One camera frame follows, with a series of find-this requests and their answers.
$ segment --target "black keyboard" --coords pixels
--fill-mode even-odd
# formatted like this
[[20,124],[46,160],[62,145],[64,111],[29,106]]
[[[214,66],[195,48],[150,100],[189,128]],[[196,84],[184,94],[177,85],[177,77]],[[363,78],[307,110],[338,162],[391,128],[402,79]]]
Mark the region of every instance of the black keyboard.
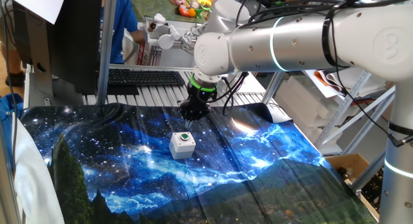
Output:
[[184,85],[179,72],[171,71],[134,71],[129,69],[110,69],[109,85]]

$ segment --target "floor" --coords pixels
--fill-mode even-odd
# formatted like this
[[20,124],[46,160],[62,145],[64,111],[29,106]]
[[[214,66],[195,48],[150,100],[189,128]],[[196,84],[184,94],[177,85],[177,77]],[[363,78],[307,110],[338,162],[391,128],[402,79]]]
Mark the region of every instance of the floor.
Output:
[[[6,61],[0,56],[0,96],[5,96],[10,93],[9,87],[6,85],[5,81],[7,78]],[[14,87],[14,92],[17,92],[21,97],[23,97],[25,89],[23,87]]]

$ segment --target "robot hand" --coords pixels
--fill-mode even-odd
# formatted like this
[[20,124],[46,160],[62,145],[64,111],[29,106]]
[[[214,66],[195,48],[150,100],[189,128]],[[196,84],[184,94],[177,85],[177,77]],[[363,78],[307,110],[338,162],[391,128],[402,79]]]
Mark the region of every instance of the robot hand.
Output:
[[139,23],[138,30],[144,32],[146,42],[151,46],[160,46],[166,50],[174,45],[174,41],[181,38],[175,27],[169,25],[161,14],[156,14],[154,21],[145,28],[143,23]]

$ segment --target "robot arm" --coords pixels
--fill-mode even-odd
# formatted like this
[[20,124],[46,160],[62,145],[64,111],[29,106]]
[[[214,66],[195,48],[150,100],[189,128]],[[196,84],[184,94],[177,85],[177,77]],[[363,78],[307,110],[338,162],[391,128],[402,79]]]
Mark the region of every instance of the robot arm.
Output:
[[[338,11],[334,39],[338,64],[359,66],[396,82],[381,193],[381,224],[412,223],[413,212],[413,14],[412,5]],[[206,115],[216,98],[219,75],[233,71],[277,72],[332,68],[332,29],[325,17],[297,15],[231,33],[207,33],[196,43],[196,67],[181,113],[187,121]]]
[[[359,66],[388,81],[413,78],[411,14],[411,5],[337,12],[338,64]],[[183,117],[195,121],[208,113],[207,101],[216,97],[214,89],[221,74],[332,68],[332,29],[324,36],[324,21],[325,16],[319,14],[293,15],[226,34],[203,34],[194,49],[196,67],[188,85],[189,97],[181,105]]]

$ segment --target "white box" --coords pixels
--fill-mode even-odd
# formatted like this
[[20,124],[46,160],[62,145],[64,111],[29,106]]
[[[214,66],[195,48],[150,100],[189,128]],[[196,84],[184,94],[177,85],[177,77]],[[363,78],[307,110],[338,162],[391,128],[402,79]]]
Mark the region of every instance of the white box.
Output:
[[191,158],[196,142],[189,132],[173,133],[169,143],[169,150],[174,159]]

